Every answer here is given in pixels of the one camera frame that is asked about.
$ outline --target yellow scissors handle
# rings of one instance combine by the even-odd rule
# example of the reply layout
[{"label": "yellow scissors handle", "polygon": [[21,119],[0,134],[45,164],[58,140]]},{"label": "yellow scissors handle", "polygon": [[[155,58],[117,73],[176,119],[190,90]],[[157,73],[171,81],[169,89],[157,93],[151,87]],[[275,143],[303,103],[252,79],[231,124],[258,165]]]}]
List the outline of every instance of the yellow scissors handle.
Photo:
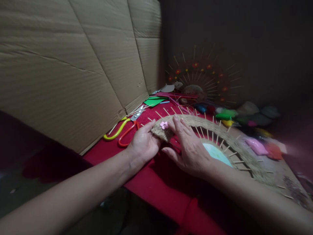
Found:
[{"label": "yellow scissors handle", "polygon": [[123,124],[121,125],[120,129],[118,129],[118,131],[117,131],[113,136],[111,136],[111,137],[108,137],[108,136],[105,134],[105,135],[103,136],[104,139],[106,139],[106,140],[114,140],[114,139],[121,133],[121,131],[123,130],[123,128],[124,128],[124,126],[126,125],[126,123],[128,123],[128,122],[130,121],[130,118],[126,119],[126,117],[124,117],[121,121],[123,121],[123,120],[125,120],[125,121],[124,121]]}]

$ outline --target green paper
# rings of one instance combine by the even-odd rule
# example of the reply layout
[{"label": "green paper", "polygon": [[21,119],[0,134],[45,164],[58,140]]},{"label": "green paper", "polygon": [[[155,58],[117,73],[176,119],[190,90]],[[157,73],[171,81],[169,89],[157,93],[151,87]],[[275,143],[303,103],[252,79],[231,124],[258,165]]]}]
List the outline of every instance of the green paper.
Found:
[{"label": "green paper", "polygon": [[150,97],[148,98],[144,103],[148,106],[154,107],[157,104],[161,103],[164,100],[167,100],[168,98],[164,97]]}]

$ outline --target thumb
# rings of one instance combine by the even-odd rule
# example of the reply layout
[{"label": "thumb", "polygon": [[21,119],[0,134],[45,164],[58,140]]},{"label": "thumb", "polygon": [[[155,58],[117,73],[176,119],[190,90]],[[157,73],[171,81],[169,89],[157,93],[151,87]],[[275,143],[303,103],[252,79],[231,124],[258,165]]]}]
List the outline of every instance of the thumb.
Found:
[{"label": "thumb", "polygon": [[180,156],[174,149],[165,147],[165,148],[162,148],[162,151],[166,153],[169,156],[169,158],[172,159],[176,164],[179,162]]}]

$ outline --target woven jute circle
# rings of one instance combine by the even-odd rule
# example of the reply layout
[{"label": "woven jute circle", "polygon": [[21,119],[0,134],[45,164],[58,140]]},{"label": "woven jute circle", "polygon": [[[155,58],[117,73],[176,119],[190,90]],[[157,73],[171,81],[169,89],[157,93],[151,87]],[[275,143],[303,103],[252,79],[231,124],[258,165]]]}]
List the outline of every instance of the woven jute circle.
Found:
[{"label": "woven jute circle", "polygon": [[[241,143],[236,140],[231,134],[229,134],[226,130],[223,130],[219,125],[206,120],[201,117],[197,116],[192,116],[192,115],[177,115],[179,119],[183,118],[184,121],[191,127],[201,127],[203,131],[209,130],[213,131],[216,135],[219,136],[221,140],[224,139],[224,143],[227,143],[230,145],[230,149],[232,151],[237,152],[236,156],[241,160],[245,162],[245,165],[251,169],[249,172],[252,174],[253,178],[263,184],[276,187],[276,185],[273,183],[271,177],[269,176],[269,173],[267,173],[261,165],[258,163],[258,161],[250,155],[250,153],[241,147]],[[164,118],[159,119],[154,127],[152,128],[151,132],[158,136],[160,139],[169,142],[170,139],[173,137],[174,133],[170,129],[165,129],[163,130],[162,127],[160,126],[161,122],[166,122],[166,121],[172,121],[173,116],[166,116]],[[220,150],[221,148],[213,143],[210,140],[207,139],[201,139],[203,143],[209,143],[212,144],[216,147],[218,147]],[[237,169],[236,165],[233,163],[231,160],[231,157],[227,157],[231,164],[234,166],[234,168]]]}]

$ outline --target red table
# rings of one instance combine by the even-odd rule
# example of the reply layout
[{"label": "red table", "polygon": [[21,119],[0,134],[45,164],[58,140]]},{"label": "red table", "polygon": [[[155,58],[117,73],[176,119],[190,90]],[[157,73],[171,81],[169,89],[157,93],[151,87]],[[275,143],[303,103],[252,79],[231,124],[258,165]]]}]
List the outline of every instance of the red table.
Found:
[{"label": "red table", "polygon": [[[159,104],[145,110],[138,122],[144,125],[149,122],[148,118],[160,119],[155,111],[162,117],[167,116],[163,108],[172,115],[174,112],[171,107],[177,114],[181,113],[173,103]],[[121,124],[122,122],[116,126],[112,134]],[[130,125],[131,122],[127,123],[122,133]],[[133,138],[135,131],[136,128],[124,138],[125,143]],[[123,150],[118,147],[117,141],[118,138],[110,142],[101,139],[84,156],[84,160],[97,165],[116,155]],[[176,221],[181,226],[177,233],[263,233],[259,226],[225,195],[207,182],[184,173],[162,151],[128,181],[125,187]]]}]

